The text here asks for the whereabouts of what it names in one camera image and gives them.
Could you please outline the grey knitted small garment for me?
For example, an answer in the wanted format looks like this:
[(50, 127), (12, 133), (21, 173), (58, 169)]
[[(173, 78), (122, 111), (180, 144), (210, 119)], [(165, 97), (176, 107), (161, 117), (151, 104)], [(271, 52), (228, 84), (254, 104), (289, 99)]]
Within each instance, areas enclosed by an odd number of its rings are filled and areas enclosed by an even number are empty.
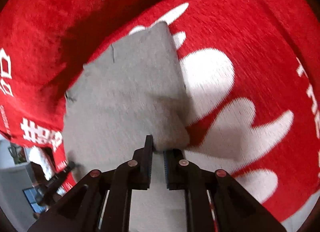
[(80, 181), (127, 161), (152, 135), (155, 149), (182, 149), (188, 97), (168, 25), (127, 35), (85, 64), (65, 94), (63, 143)]

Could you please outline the red blanket with white print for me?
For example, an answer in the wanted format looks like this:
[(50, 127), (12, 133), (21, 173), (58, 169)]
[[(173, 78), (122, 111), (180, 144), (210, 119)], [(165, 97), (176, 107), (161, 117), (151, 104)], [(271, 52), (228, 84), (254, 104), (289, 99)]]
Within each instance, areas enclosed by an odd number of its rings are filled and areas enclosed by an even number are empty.
[(69, 161), (65, 94), (121, 38), (165, 22), (188, 109), (186, 159), (224, 169), (277, 220), (319, 196), (319, 21), (306, 0), (8, 0), (1, 136)]

